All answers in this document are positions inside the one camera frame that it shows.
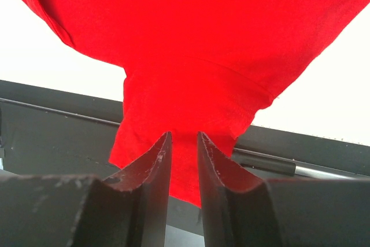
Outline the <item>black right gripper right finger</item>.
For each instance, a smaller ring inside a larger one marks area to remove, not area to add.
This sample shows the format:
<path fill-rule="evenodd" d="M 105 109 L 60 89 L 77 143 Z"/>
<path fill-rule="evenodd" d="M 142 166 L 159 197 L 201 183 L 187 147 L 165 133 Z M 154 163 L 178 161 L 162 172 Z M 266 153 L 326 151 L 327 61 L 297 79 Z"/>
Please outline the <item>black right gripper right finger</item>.
<path fill-rule="evenodd" d="M 198 175 L 206 246 L 283 246 L 265 182 L 199 132 Z"/>

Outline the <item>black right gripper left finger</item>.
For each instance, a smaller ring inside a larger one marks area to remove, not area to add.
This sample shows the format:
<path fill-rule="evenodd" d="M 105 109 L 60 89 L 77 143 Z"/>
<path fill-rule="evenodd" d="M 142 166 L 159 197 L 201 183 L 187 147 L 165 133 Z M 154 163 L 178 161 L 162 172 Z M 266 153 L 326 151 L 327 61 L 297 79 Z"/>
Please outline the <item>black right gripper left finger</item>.
<path fill-rule="evenodd" d="M 104 180 L 123 195 L 128 213 L 124 246 L 164 246 L 172 164 L 166 132 L 143 155 Z"/>

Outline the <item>red t shirt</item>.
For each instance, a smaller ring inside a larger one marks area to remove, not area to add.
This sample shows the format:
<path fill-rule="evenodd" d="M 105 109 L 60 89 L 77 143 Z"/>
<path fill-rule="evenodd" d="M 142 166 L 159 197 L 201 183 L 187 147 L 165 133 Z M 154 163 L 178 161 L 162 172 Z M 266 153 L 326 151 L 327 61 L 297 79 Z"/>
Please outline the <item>red t shirt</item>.
<path fill-rule="evenodd" d="M 197 134 L 227 156 L 369 0 L 22 0 L 63 43 L 124 68 L 109 161 L 173 140 L 169 193 L 200 206 Z"/>

